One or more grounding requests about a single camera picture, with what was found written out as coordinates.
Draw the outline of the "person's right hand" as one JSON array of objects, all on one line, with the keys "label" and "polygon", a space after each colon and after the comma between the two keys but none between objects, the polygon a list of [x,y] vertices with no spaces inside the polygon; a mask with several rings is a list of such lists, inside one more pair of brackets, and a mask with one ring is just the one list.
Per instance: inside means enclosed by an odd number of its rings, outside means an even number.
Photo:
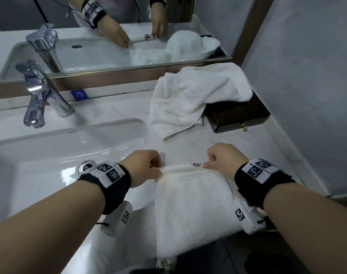
[{"label": "person's right hand", "polygon": [[209,161],[219,161],[219,173],[225,178],[234,180],[236,172],[249,159],[232,144],[216,143],[207,150]]}]

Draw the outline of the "person's left hand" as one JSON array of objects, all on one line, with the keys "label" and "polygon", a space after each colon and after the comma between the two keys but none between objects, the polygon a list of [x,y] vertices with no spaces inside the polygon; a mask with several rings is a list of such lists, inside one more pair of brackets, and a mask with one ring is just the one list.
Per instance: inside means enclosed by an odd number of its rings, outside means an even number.
[{"label": "person's left hand", "polygon": [[136,188],[146,182],[146,170],[149,168],[161,168],[162,162],[156,150],[136,150],[118,163],[123,166],[130,175],[130,188]]}]

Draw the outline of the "white towel red print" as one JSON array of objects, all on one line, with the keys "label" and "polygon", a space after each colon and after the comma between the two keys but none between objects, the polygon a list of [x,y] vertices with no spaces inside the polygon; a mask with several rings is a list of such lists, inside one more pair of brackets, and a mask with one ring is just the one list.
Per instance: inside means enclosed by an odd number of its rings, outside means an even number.
[{"label": "white towel red print", "polygon": [[226,178],[192,164],[165,166],[155,180],[157,258],[168,259],[243,230]]}]

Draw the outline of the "person's left forearm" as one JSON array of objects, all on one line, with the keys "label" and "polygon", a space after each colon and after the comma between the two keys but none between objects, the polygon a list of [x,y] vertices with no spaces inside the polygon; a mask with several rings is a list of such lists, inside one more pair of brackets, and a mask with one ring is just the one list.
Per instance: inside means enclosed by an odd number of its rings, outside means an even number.
[{"label": "person's left forearm", "polygon": [[100,187],[80,180],[0,222],[0,274],[61,274],[104,206]]}]

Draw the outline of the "person's right forearm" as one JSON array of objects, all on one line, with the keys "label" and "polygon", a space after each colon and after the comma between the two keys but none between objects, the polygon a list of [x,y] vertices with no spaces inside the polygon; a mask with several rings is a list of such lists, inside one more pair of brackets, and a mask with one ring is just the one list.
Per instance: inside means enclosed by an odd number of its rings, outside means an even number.
[{"label": "person's right forearm", "polygon": [[276,185],[264,211],[313,274],[347,274],[347,208],[297,183]]}]

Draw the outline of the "black wristband with marker tags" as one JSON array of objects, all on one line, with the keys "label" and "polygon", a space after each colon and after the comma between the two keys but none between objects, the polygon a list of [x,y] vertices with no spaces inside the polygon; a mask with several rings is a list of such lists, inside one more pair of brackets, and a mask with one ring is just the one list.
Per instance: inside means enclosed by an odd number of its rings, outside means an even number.
[{"label": "black wristband with marker tags", "polygon": [[125,195],[131,186],[131,177],[128,170],[112,161],[99,163],[83,171],[78,180],[84,180],[100,187],[105,207],[103,215],[111,214],[124,201]]},{"label": "black wristband with marker tags", "polygon": [[264,209],[267,194],[278,184],[294,183],[290,175],[261,158],[244,163],[234,176],[238,192],[252,205]]}]

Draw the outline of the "dark wooden box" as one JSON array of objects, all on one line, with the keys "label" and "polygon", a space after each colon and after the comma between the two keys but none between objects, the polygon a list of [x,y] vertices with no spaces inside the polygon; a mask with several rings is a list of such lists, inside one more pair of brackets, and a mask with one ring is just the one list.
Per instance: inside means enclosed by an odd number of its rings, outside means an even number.
[{"label": "dark wooden box", "polygon": [[253,96],[249,101],[220,101],[207,104],[204,115],[214,133],[223,133],[242,129],[241,124],[243,123],[248,127],[263,124],[271,114],[253,91]]}]

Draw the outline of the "chrome sink drain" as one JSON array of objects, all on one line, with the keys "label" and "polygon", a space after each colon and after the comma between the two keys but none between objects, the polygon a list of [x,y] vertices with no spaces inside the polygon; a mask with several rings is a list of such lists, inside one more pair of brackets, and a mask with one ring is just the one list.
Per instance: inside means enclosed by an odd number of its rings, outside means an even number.
[{"label": "chrome sink drain", "polygon": [[76,167],[76,173],[81,174],[85,170],[88,170],[96,165],[97,163],[93,160],[85,160],[79,166]]}]

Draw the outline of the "crumpled white towel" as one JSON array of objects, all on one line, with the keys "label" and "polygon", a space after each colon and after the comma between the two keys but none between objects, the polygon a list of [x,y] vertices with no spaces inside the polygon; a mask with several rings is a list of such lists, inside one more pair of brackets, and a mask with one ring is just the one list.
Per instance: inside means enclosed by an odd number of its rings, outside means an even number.
[{"label": "crumpled white towel", "polygon": [[188,66],[158,79],[150,102],[149,123],[165,141],[193,126],[203,125],[207,104],[247,102],[253,91],[242,69],[234,63]]}]

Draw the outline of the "person's dark clothing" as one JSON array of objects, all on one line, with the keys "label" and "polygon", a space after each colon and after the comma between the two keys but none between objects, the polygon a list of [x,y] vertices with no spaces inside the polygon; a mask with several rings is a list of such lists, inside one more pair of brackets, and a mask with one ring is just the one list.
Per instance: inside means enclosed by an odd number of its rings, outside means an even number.
[{"label": "person's dark clothing", "polygon": [[221,239],[179,255],[158,260],[155,266],[133,266],[115,274],[307,274],[290,258],[251,251],[235,260],[229,242]]}]

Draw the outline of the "white sink basin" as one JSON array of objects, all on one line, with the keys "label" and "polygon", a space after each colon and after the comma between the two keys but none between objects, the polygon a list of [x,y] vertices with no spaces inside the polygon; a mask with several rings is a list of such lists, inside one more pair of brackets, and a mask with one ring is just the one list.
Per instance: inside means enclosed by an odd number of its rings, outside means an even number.
[{"label": "white sink basin", "polygon": [[138,119],[0,141],[0,222],[73,183],[80,166],[120,162],[151,148],[148,127]]}]

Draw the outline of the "blue sticker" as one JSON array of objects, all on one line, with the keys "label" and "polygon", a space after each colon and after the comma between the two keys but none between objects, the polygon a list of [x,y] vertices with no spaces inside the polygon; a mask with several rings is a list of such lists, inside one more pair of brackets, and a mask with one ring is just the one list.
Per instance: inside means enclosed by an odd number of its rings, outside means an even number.
[{"label": "blue sticker", "polygon": [[84,89],[72,90],[71,95],[73,96],[75,101],[83,101],[89,99],[89,96]]}]

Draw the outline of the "chrome faucet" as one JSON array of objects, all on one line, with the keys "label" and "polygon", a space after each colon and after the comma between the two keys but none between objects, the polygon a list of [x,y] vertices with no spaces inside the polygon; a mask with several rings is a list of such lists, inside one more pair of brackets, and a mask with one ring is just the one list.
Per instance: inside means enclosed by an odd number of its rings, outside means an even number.
[{"label": "chrome faucet", "polygon": [[16,64],[15,68],[25,79],[27,91],[31,94],[23,120],[25,126],[36,129],[45,126],[47,102],[62,118],[74,113],[74,108],[61,96],[37,61],[28,59]]}]

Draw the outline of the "mirror with brown frame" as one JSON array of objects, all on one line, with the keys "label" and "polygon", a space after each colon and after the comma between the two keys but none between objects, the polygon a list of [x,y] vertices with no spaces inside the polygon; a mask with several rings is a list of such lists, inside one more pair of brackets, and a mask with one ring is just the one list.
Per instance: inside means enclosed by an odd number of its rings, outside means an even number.
[{"label": "mirror with brown frame", "polygon": [[157,80],[186,66],[242,64],[274,0],[179,0],[181,22],[153,39],[151,22],[121,24],[130,38],[123,49],[87,27],[0,31],[0,100],[29,96],[16,65],[33,60],[58,91]]}]

